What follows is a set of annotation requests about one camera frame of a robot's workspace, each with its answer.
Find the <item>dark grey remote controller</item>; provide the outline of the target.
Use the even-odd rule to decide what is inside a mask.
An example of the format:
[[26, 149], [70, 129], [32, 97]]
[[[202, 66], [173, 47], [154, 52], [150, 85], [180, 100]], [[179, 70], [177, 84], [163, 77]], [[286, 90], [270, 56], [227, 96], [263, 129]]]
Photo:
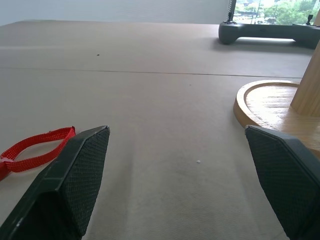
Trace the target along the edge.
[[290, 39], [301, 46], [315, 49], [320, 41], [320, 26], [246, 24], [224, 21], [219, 25], [218, 38], [224, 45], [231, 45], [239, 38]]

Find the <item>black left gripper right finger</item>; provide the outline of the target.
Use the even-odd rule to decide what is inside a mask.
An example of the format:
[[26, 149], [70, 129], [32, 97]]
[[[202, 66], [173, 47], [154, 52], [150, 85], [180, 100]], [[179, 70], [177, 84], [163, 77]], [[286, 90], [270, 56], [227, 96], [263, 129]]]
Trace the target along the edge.
[[290, 240], [320, 240], [320, 161], [296, 137], [245, 127], [259, 183]]

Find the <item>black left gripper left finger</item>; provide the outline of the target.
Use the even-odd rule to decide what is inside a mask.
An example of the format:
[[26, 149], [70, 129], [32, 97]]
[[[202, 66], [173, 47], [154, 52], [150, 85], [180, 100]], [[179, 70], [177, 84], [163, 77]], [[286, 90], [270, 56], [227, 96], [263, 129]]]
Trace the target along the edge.
[[72, 137], [0, 226], [0, 240], [81, 240], [101, 187], [110, 128]]

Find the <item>round wooden stand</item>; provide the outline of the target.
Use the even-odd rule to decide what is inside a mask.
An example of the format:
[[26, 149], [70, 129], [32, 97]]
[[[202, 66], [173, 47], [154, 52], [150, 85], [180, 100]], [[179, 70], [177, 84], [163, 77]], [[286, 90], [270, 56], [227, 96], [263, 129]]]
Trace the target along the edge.
[[320, 41], [302, 80], [259, 80], [237, 92], [237, 121], [299, 138], [320, 158]]

